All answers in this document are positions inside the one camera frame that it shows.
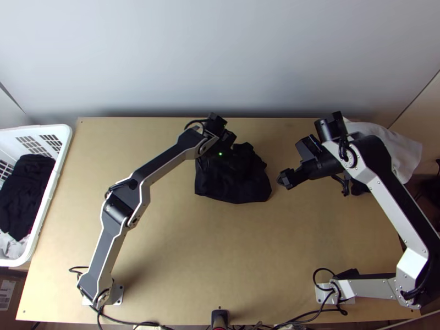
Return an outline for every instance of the wooden table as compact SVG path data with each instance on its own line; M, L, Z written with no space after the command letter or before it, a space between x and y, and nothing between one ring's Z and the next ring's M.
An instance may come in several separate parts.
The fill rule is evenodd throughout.
M104 192L173 145L188 118L80 118L40 241L17 319L95 323L81 305L74 274L88 265L101 224ZM371 195L343 197L331 178L291 191L279 171L297 167L295 143L314 133L313 119L232 118L228 129L268 164L273 193L264 203L233 205L194 194L194 161L152 186L151 204L129 232L113 270L125 285L124 320L206 325L214 309L233 324L286 321L318 309L312 273L394 272L398 236ZM327 281L322 275L318 280ZM392 320L419 315L396 301L356 299L348 316L323 313L318 322Z

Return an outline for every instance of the black garment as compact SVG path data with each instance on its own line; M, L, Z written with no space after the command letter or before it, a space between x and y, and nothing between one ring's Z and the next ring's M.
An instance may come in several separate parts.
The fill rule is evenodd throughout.
M272 189L265 168L249 143L196 161L195 193L241 204L267 201Z
M24 155L0 190L0 229L20 241L30 233L55 160Z

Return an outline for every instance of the white cloth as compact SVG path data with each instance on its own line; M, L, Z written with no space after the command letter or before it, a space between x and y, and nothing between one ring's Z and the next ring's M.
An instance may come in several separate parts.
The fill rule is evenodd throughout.
M387 148L397 178L407 183L422 158L422 144L377 124L351 122L344 118L348 133L378 136Z
M4 259L18 259L26 249L29 235L17 242L9 234L0 230L0 252Z

